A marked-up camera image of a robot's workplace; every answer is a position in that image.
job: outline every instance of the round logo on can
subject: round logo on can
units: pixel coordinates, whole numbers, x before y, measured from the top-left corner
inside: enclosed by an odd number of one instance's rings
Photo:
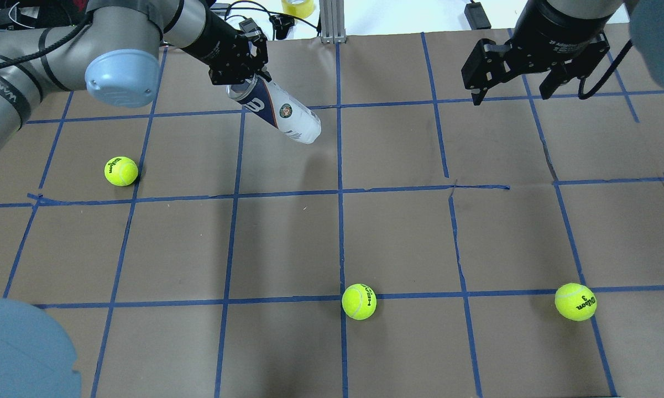
[[[292,116],[292,106],[290,106],[289,103],[284,103],[283,106],[280,107],[280,116],[283,119]]]

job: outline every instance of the white cable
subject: white cable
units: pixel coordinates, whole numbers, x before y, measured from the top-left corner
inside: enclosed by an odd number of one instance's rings
[[[25,28],[28,28],[28,29],[34,29],[34,26],[22,25],[21,23],[19,23],[19,22],[17,21],[18,10],[17,10],[16,7],[17,7],[19,4],[20,4],[20,2],[17,2],[17,3],[15,3],[15,5],[13,5],[13,6],[10,8],[10,10],[8,11],[8,17],[10,17],[10,20],[11,20],[11,21],[13,21],[14,23],[16,23],[16,24],[18,24],[18,25],[20,25],[20,26],[24,26]]]

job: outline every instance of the green ball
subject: green ball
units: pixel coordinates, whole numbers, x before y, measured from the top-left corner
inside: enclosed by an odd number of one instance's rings
[[[110,184],[129,186],[138,178],[138,165],[129,157],[116,156],[106,162],[103,173]]]
[[[595,314],[597,298],[586,286],[567,283],[555,292],[555,308],[569,320],[584,321]]]
[[[342,308],[353,320],[367,319],[374,314],[376,305],[374,290],[362,283],[351,285],[342,295]]]

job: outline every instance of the yellow object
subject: yellow object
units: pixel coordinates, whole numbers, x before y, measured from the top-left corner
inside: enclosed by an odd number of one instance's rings
[[[110,184],[129,186],[138,178],[138,165],[129,157],[116,156],[106,163],[103,173]]]
[[[365,320],[374,314],[377,298],[372,288],[362,283],[348,287],[342,295],[342,308],[353,320]]]
[[[555,308],[569,320],[584,321],[595,314],[597,298],[586,286],[567,283],[555,292]]]
[[[315,10],[312,0],[282,0],[283,12],[298,18],[307,18]]]

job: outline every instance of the yellow tape roll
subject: yellow tape roll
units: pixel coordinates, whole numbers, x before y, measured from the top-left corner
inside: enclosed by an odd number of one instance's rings
[[[312,0],[282,0],[283,12],[298,18],[307,18],[315,10]]]

